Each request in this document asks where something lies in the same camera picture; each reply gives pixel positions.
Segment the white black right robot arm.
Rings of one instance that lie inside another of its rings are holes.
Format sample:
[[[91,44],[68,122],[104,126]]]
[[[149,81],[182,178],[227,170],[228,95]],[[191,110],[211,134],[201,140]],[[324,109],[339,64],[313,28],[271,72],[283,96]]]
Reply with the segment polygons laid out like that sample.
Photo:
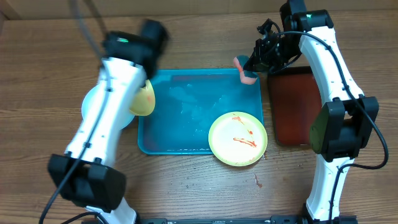
[[[336,41],[333,21],[326,10],[309,11],[303,1],[288,0],[280,7],[281,25],[267,20],[259,26],[261,38],[250,56],[234,60],[241,81],[258,73],[275,74],[304,56],[320,92],[322,108],[311,125],[310,144],[317,156],[312,191],[299,223],[356,223],[342,217],[339,202],[346,175],[366,147],[379,103],[367,97],[352,79]]]

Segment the light blue plate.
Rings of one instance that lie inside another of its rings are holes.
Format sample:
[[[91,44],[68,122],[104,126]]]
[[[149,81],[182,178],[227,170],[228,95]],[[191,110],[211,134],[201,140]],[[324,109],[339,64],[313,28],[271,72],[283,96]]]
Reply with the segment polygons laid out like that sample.
[[[99,90],[99,86],[96,85],[95,87],[93,87],[84,97],[82,105],[81,105],[81,115],[82,118],[85,119],[87,114],[88,114],[88,110],[92,107],[93,104],[93,98],[96,95],[96,92]],[[133,121],[134,119],[134,115],[131,114],[130,112],[128,112],[124,117],[123,117],[123,121],[121,123],[121,129],[126,128],[128,125],[130,125],[130,123]]]

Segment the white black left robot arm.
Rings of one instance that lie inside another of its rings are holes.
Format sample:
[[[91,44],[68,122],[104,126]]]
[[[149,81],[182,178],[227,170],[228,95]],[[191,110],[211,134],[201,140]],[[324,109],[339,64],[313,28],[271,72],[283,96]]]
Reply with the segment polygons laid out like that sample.
[[[39,222],[57,198],[87,209],[99,223],[135,223],[137,213],[124,194],[126,176],[114,169],[123,122],[134,97],[152,78],[168,41],[166,28],[144,21],[138,35],[110,31],[99,52],[96,95],[64,155],[53,154],[47,169],[57,189]]]

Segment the yellow plate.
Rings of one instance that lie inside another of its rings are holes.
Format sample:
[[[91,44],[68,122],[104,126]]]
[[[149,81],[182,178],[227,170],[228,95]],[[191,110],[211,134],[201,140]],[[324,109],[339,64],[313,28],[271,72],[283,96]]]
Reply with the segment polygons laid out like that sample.
[[[264,125],[253,115],[234,111],[221,115],[211,125],[208,142],[214,156],[235,167],[249,166],[266,152]]]
[[[148,116],[155,108],[155,92],[150,80],[146,80],[145,86],[135,95],[129,107],[131,114],[135,116]]]

